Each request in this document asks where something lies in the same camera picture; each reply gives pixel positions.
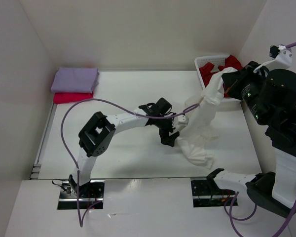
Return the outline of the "cream white t shirt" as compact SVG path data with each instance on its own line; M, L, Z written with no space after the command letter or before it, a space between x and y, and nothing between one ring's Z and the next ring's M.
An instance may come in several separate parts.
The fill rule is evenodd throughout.
M201 92L185 101L186 108L194 104L198 104L198 107L186 114L188 124L178 128L180 135L176 142L185 158L193 165L207 169L213 165L214 156L207 153L205 147L219 137L211 122L224 98L222 75L236 71L233 67L227 67L215 73Z

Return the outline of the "lavender t shirt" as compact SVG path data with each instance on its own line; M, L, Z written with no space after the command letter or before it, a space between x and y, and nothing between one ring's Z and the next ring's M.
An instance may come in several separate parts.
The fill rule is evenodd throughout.
M61 67L54 77L51 92L92 93L98 76L98 68Z

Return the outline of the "pink t shirt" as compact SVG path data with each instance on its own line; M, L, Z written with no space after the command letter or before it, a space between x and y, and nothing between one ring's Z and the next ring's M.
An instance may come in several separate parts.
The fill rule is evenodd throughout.
M55 93L53 97L54 104L66 104L79 102L85 99L93 98L93 93Z

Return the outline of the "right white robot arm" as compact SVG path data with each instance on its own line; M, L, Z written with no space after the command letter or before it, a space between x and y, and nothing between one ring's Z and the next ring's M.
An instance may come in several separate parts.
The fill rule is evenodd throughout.
M244 101L256 122L267 126L276 170L249 175L218 168L207 176L206 188L212 194L245 191L257 206L287 218L296 213L296 73L266 67L256 73L255 65L223 74L222 80L226 94Z

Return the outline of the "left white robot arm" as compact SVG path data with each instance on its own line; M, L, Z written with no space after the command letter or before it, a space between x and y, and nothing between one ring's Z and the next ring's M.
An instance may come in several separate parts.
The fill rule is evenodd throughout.
M161 144L173 147L180 132L176 130L176 114L171 109L172 105L160 98L156 103L140 105L123 114L106 116L96 112L78 133L80 150L77 158L72 157L75 171L69 176L71 192L79 198L86 196L97 157L108 149L112 138L119 133L153 125L159 130Z

